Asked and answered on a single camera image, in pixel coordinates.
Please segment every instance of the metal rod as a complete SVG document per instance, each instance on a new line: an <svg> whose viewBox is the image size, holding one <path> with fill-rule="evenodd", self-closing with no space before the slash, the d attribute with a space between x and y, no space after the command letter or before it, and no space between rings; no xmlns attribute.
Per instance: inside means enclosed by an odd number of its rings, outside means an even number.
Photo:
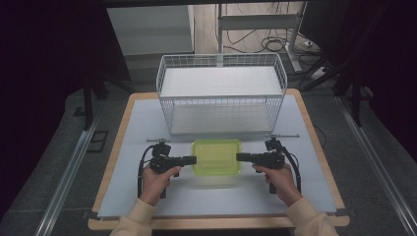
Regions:
<svg viewBox="0 0 417 236"><path fill-rule="evenodd" d="M94 115L94 119L92 120L89 129L82 132L80 139L77 142L77 145L70 157L64 174L62 175L61 180L59 181L59 184L51 198L51 201L49 202L49 205L37 226L37 229L34 233L35 236L50 235L53 227L55 226L56 220L68 196L75 176L77 175L77 171L83 160L84 154L86 153L89 141L97 125L97 120L101 111L101 105L99 104L98 106L99 107L96 114Z"/></svg>
<svg viewBox="0 0 417 236"><path fill-rule="evenodd" d="M350 116L349 106L340 97L337 97L336 101L339 103L344 117L346 118L351 130L353 131L354 136L357 138L362 150L365 152L365 156L367 157L375 175L380 181L381 186L386 192L387 198L396 211L400 221L402 222L402 225L405 228L405 231L407 231L408 235L416 236L417 221L412 212L412 209L402 194L399 192L399 190L396 188L392 179L389 177L387 170L385 169L381 160L378 158L377 152L372 147L363 129L358 127L356 122Z"/></svg>
<svg viewBox="0 0 417 236"><path fill-rule="evenodd" d="M221 27L223 30L291 29L297 17L295 14L222 16Z"/></svg>
<svg viewBox="0 0 417 236"><path fill-rule="evenodd" d="M164 143L170 143L171 140L166 140L166 139L147 139L147 143L155 143L155 142L164 142Z"/></svg>
<svg viewBox="0 0 417 236"><path fill-rule="evenodd" d="M303 2L300 8L298 9L297 17L295 18L295 21L294 21L294 27L291 33L291 37L288 41L288 44L285 45L285 50L288 54L289 60L291 62L292 68L294 69L295 73L303 71L301 69L300 63L297 60L297 57L295 56L294 44L295 44L295 39L297 38L298 30L301 27L301 22L303 21L304 11L306 10L306 6L307 6L307 2Z"/></svg>
<svg viewBox="0 0 417 236"><path fill-rule="evenodd" d="M217 51L218 53L223 53L223 27L222 27L222 19L221 19L221 4L218 4L218 13L217 13Z"/></svg>
<svg viewBox="0 0 417 236"><path fill-rule="evenodd" d="M277 138L300 138L300 135L277 135Z"/></svg>

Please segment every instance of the green plastic container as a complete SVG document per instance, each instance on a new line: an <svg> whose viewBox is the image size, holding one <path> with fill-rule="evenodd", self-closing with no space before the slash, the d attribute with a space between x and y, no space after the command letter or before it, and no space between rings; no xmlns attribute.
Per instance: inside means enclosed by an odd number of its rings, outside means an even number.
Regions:
<svg viewBox="0 0 417 236"><path fill-rule="evenodd" d="M241 150L239 140L196 140L191 149L197 157L193 171L197 175L236 175L241 164L236 153Z"/></svg>

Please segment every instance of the hand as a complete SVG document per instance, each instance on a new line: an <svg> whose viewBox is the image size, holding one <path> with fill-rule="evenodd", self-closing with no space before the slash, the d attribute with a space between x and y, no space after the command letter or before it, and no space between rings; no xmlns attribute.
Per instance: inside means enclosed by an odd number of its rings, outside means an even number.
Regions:
<svg viewBox="0 0 417 236"><path fill-rule="evenodd" d="M280 169L269 169L256 164L252 167L265 173L266 182L275 186L276 194L288 207L303 198L294 184L291 167L288 164L284 164Z"/></svg>
<svg viewBox="0 0 417 236"><path fill-rule="evenodd" d="M151 206L156 206L163 189L169 186L169 178L180 170L180 166L175 166L165 173L157 174L149 166L145 167L142 174L142 194L139 199Z"/></svg>

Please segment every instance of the table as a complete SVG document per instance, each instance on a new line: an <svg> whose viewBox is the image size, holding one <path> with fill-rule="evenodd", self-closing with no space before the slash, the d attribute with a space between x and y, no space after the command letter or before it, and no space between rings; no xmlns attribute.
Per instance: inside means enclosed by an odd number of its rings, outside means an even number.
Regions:
<svg viewBox="0 0 417 236"><path fill-rule="evenodd" d="M304 101L301 97L300 92L297 89L290 88L287 90L287 94L292 94L295 96L297 104L299 106L300 112L303 116L304 122L306 124L308 133L312 140L314 149L316 151L317 157L321 164L321 167L325 173L328 185L331 190L331 194L334 199L334 203L338 211L344 211L345 206L343 200L338 192L337 186L332 177L328 162L326 160L325 154L321 148L319 139L314 130L313 124L310 120L309 114L307 112ZM94 206L92 208L93 212L98 212L103 197L107 191L108 184L110 182L118 154L123 143L123 138L126 133L127 126L129 124L129 119L131 116L131 111L134 106L135 100L137 99L157 99L157 94L155 92L146 92L146 93L134 93L130 96L128 104L126 106L125 113L122 118L122 122L119 127L119 131L114 142L112 152L110 154L104 176L101 181L100 188L98 190ZM329 218L332 220L335 226L346 226L349 224L348 215L339 215L338 213L333 213L329 215ZM92 230L111 230L115 228L118 224L118 220L89 220L89 228ZM172 230L172 229L232 229L232 228L284 228L284 227L293 227L292 222L285 216L266 216L266 217L220 217L220 218L175 218L175 219L153 219L150 223L151 228L153 229L162 229L162 230Z"/></svg>

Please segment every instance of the wire mesh basket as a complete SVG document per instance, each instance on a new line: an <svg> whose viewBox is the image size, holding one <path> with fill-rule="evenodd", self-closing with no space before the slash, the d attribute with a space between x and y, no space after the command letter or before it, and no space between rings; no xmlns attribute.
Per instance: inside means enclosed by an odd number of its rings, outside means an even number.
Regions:
<svg viewBox="0 0 417 236"><path fill-rule="evenodd" d="M171 135L270 133L286 88L276 53L165 55L156 78Z"/></svg>

